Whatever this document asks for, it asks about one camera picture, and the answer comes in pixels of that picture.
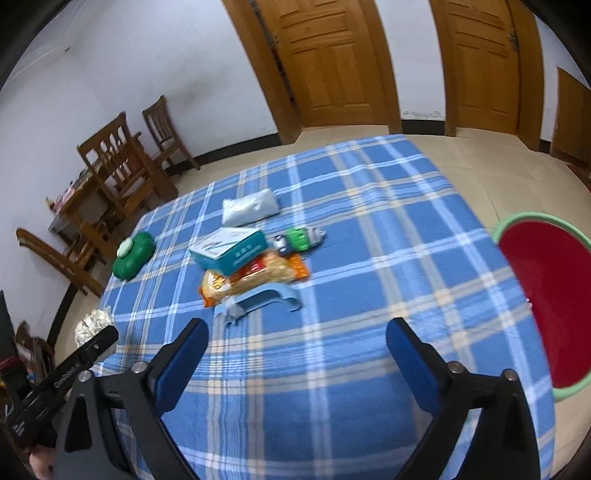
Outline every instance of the teal box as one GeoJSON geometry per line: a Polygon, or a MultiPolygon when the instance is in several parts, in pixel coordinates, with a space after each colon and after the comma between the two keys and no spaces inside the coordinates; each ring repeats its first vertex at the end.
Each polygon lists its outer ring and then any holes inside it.
{"type": "Polygon", "coordinates": [[[220,228],[189,243],[193,259],[205,270],[228,277],[267,248],[265,234],[256,228],[220,228]]]}

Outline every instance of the wooden door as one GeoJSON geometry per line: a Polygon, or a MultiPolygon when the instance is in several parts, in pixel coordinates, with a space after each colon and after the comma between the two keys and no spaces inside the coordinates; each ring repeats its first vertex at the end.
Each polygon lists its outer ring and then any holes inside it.
{"type": "Polygon", "coordinates": [[[360,1],[257,1],[305,127],[387,123],[360,1]]]}
{"type": "Polygon", "coordinates": [[[443,0],[454,41],[458,126],[517,133],[519,57],[506,0],[443,0]]]}

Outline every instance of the bolt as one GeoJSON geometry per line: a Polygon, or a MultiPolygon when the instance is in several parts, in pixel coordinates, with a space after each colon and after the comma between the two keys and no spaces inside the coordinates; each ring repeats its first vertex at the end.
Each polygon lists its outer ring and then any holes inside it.
{"type": "Polygon", "coordinates": [[[449,371],[453,374],[461,374],[466,371],[466,367],[464,367],[460,362],[457,362],[455,360],[448,362],[447,367],[449,371]]]}
{"type": "Polygon", "coordinates": [[[90,380],[91,377],[92,377],[92,373],[90,370],[84,370],[83,372],[80,372],[78,374],[78,380],[80,380],[81,382],[86,382],[86,381],[90,380]]]}
{"type": "Polygon", "coordinates": [[[148,364],[146,362],[136,362],[133,365],[131,365],[131,371],[134,374],[140,374],[141,372],[144,372],[147,368],[148,364]]]}
{"type": "Polygon", "coordinates": [[[503,370],[503,377],[505,377],[507,380],[511,380],[512,382],[519,378],[517,376],[517,372],[515,370],[512,370],[511,368],[503,370]]]}

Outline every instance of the blue gripper pad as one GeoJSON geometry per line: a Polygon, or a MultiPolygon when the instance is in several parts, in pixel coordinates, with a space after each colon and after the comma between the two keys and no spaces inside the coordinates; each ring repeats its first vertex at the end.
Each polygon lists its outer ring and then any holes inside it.
{"type": "Polygon", "coordinates": [[[386,344],[419,408],[436,415],[441,408],[439,383],[418,350],[425,344],[402,319],[390,320],[388,323],[386,344]]]}
{"type": "MultiPolygon", "coordinates": [[[[183,330],[175,342],[169,344],[173,346],[185,333],[183,330]]],[[[177,349],[176,353],[170,359],[168,365],[156,379],[154,385],[154,408],[158,415],[170,411],[175,408],[178,399],[183,394],[187,387],[193,372],[197,368],[197,364],[201,361],[207,343],[209,341],[209,333],[207,331],[207,324],[202,320],[197,320],[197,325],[189,333],[188,337],[177,349]]]]}

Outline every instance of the white wall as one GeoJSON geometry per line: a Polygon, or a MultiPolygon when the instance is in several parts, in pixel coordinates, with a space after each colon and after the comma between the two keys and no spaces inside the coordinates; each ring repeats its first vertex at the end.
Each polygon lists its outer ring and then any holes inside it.
{"type": "Polygon", "coordinates": [[[220,0],[116,0],[72,53],[107,116],[125,110],[149,153],[141,112],[161,94],[193,155],[277,132],[220,0]]]}
{"type": "Polygon", "coordinates": [[[0,91],[0,288],[14,324],[26,320],[33,335],[47,337],[69,282],[20,248],[15,230],[63,248],[47,229],[53,214],[45,197],[56,198],[78,176],[84,164],[76,145],[105,121],[69,54],[0,91]]]}
{"type": "Polygon", "coordinates": [[[403,119],[445,119],[439,39],[429,0],[375,0],[398,90],[403,119]]]}
{"type": "Polygon", "coordinates": [[[554,123],[558,107],[558,70],[562,68],[570,73],[583,85],[589,88],[589,84],[581,73],[579,67],[566,50],[558,37],[550,30],[542,20],[535,18],[540,32],[542,44],[542,57],[544,59],[544,115],[542,117],[542,140],[552,141],[554,135],[554,123]]]}

